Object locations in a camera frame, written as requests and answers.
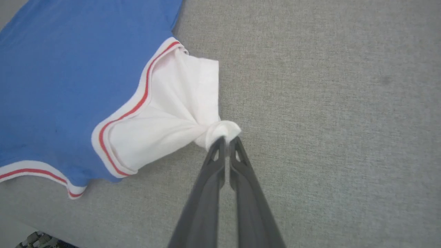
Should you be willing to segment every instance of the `blue fabric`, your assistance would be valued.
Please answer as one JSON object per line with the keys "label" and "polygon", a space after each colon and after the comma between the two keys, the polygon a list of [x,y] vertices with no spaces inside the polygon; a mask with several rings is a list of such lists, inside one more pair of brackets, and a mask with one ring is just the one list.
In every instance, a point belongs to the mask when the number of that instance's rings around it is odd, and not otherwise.
{"label": "blue fabric", "polygon": [[181,0],[30,0],[0,33],[0,166],[38,160],[75,186],[118,181],[91,144],[172,36]]}

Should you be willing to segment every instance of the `white fabric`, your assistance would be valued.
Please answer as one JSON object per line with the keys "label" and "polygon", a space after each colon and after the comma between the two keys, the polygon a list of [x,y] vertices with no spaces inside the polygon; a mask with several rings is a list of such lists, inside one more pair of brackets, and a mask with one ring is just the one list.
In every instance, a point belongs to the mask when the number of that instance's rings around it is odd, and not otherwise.
{"label": "white fabric", "polygon": [[136,171],[192,141],[208,150],[219,137],[235,138],[239,126],[219,118],[218,71],[217,61],[181,48],[162,57],[153,68],[150,102],[110,131],[121,164]]}

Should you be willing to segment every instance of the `gray fabric surface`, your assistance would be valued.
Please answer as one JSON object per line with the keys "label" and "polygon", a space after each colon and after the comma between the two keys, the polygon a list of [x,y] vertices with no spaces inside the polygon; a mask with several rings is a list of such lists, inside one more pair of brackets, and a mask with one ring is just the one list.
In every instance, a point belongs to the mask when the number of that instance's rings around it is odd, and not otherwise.
{"label": "gray fabric surface", "polygon": [[[288,247],[441,247],[440,13],[439,0],[185,1],[176,37],[220,61],[221,117],[243,128]],[[75,201],[16,178],[0,212],[82,248],[164,247],[204,156],[189,145]],[[220,201],[219,247],[235,247],[229,187]]]}

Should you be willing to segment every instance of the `red stripe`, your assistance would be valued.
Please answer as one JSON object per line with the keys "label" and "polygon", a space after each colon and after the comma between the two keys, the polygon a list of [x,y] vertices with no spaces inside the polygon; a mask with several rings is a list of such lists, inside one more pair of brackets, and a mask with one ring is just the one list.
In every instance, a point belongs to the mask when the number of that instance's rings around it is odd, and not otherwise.
{"label": "red stripe", "polygon": [[123,176],[129,176],[129,174],[120,171],[120,170],[116,167],[116,165],[115,165],[115,163],[113,162],[112,158],[110,157],[110,154],[109,154],[109,152],[107,151],[107,149],[106,149],[106,147],[105,147],[105,145],[104,145],[104,138],[103,138],[103,136],[104,136],[104,130],[105,130],[110,124],[112,124],[113,122],[115,122],[115,121],[119,121],[119,120],[121,120],[121,119],[127,117],[128,115],[133,114],[135,111],[137,111],[137,110],[138,110],[138,109],[144,104],[144,102],[145,102],[146,99],[147,99],[147,95],[148,95],[148,93],[149,93],[149,75],[150,75],[150,70],[151,70],[151,68],[152,68],[152,65],[155,63],[155,60],[157,60],[162,54],[164,54],[166,51],[168,51],[170,48],[172,48],[173,46],[175,46],[175,45],[177,45],[177,44],[179,44],[179,41],[175,41],[175,42],[173,42],[172,44],[170,44],[170,45],[166,48],[166,50],[164,50],[161,54],[159,54],[159,55],[158,55],[158,56],[152,61],[152,63],[150,64],[149,68],[147,69],[147,75],[146,75],[146,89],[144,90],[144,95],[142,96],[141,100],[137,103],[137,105],[136,105],[134,108],[132,108],[132,110],[130,110],[129,112],[125,113],[124,115],[122,115],[122,116],[121,116],[120,118],[118,118],[117,120],[112,120],[112,121],[108,122],[106,125],[103,126],[103,128],[102,128],[101,131],[100,131],[99,140],[100,140],[101,149],[103,149],[103,151],[106,153],[107,159],[110,161],[110,163],[112,164],[112,166],[113,166],[113,168],[116,170],[116,172],[119,173],[120,175],[123,175]]}
{"label": "red stripe", "polygon": [[[5,177],[9,177],[9,176],[12,176],[12,175],[15,175],[15,174],[18,174],[18,173],[24,173],[24,172],[45,174],[45,175],[51,176],[55,180],[58,180],[58,181],[60,181],[60,182],[62,182],[62,183],[67,185],[66,180],[64,180],[63,178],[61,178],[61,177],[59,177],[57,175],[54,175],[53,173],[50,173],[49,171],[42,170],[42,169],[18,169],[18,170],[11,171],[11,172],[8,172],[6,174],[0,175],[0,180],[5,178]],[[69,192],[69,195],[71,195],[72,197],[79,197],[79,196],[82,195],[82,193],[81,194],[74,194],[74,193],[70,192],[69,189],[67,189],[67,191]]]}

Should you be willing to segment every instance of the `tweezers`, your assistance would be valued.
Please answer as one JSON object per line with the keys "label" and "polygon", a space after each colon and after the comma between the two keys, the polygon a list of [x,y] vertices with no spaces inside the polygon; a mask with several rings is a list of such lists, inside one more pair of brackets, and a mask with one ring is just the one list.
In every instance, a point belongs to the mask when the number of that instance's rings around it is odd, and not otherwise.
{"label": "tweezers", "polygon": [[[285,248],[239,137],[229,144],[230,185],[236,192],[239,248]],[[225,182],[226,141],[208,151],[169,248],[216,248],[219,191]]]}

